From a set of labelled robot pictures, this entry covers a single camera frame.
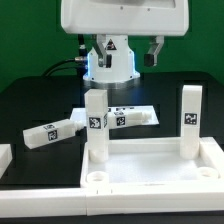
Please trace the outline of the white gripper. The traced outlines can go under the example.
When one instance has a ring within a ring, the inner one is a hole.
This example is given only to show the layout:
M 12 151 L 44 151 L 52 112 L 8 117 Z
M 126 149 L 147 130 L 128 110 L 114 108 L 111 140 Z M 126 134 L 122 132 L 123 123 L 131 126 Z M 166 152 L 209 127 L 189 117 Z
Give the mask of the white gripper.
M 157 65 L 163 36 L 183 36 L 189 28 L 188 0 L 61 0 L 61 25 L 66 33 L 96 34 L 98 65 L 110 68 L 112 55 L 104 34 L 153 36 L 144 65 Z

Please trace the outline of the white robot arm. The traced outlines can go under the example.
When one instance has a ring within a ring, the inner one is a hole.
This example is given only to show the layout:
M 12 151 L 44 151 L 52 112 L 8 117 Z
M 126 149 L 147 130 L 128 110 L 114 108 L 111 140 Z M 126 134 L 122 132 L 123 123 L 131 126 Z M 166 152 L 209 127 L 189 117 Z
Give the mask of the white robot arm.
M 135 83 L 130 36 L 148 36 L 144 63 L 155 66 L 166 36 L 183 36 L 189 27 L 188 0 L 61 0 L 61 25 L 68 34 L 91 34 L 83 80 L 96 88 Z

